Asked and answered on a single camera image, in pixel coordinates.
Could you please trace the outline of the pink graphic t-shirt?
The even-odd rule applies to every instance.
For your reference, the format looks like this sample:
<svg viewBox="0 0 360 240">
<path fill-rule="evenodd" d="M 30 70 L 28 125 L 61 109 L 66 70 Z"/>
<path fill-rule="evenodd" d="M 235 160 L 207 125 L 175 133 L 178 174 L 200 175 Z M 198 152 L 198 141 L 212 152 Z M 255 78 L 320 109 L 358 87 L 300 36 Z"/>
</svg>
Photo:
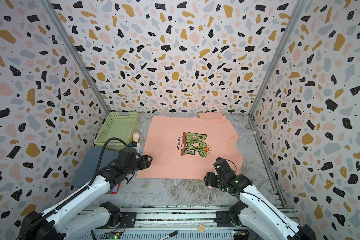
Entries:
<svg viewBox="0 0 360 240">
<path fill-rule="evenodd" d="M 243 164 L 238 139 L 234 126 L 221 113 L 192 118 L 154 116 L 144 145 L 144 154 L 153 161 L 137 177 L 202 180 L 214 171 L 217 158 L 228 160 L 238 174 Z"/>
</svg>

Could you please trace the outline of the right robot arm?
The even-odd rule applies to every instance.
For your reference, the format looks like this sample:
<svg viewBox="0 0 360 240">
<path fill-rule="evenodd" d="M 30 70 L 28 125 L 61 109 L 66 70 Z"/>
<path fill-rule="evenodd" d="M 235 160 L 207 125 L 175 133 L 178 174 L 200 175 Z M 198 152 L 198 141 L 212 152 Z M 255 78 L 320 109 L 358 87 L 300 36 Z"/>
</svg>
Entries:
<svg viewBox="0 0 360 240">
<path fill-rule="evenodd" d="M 291 220 L 268 201 L 251 180 L 242 174 L 236 175 L 229 160 L 217 158 L 214 169 L 214 172 L 206 173 L 205 185 L 220 189 L 239 200 L 230 207 L 231 224 L 248 227 L 264 240 L 316 239 L 311 227 Z"/>
</svg>

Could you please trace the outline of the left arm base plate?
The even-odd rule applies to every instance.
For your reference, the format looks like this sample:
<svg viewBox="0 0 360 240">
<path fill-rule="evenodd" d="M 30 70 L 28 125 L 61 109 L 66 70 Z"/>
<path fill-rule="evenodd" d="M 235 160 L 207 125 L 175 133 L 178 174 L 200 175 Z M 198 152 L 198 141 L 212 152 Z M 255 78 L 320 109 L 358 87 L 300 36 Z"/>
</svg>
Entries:
<svg viewBox="0 0 360 240">
<path fill-rule="evenodd" d="M 123 230 L 133 229 L 136 223 L 136 212 L 120 212 L 111 214 L 109 221 L 98 229 Z"/>
</svg>

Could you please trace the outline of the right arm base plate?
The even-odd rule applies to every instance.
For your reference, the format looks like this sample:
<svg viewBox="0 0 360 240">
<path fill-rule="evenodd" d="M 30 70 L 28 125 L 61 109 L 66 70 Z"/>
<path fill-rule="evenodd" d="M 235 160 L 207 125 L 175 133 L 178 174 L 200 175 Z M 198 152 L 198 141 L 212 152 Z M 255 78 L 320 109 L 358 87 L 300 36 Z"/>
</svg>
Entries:
<svg viewBox="0 0 360 240">
<path fill-rule="evenodd" d="M 245 223 L 254 222 L 257 220 L 257 217 L 249 215 L 246 212 L 235 213 L 232 211 L 217 211 L 216 218 L 214 222 L 217 223 L 219 228 L 242 228 L 247 225 L 243 224 L 241 220 L 244 220 Z"/>
</svg>

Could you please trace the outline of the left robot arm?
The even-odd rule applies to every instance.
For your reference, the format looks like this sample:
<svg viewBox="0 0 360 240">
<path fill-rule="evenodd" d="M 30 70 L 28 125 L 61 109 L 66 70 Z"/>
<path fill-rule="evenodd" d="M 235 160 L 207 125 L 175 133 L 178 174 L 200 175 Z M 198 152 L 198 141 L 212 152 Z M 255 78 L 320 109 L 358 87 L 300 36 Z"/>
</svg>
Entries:
<svg viewBox="0 0 360 240">
<path fill-rule="evenodd" d="M 126 226 L 120 208 L 110 202 L 81 217 L 77 215 L 98 197 L 127 180 L 128 175 L 149 168 L 152 160 L 151 156 L 140 155 L 135 148 L 125 147 L 109 165 L 97 167 L 94 177 L 69 197 L 41 213 L 27 214 L 17 238 L 74 240 L 98 227 Z"/>
</svg>

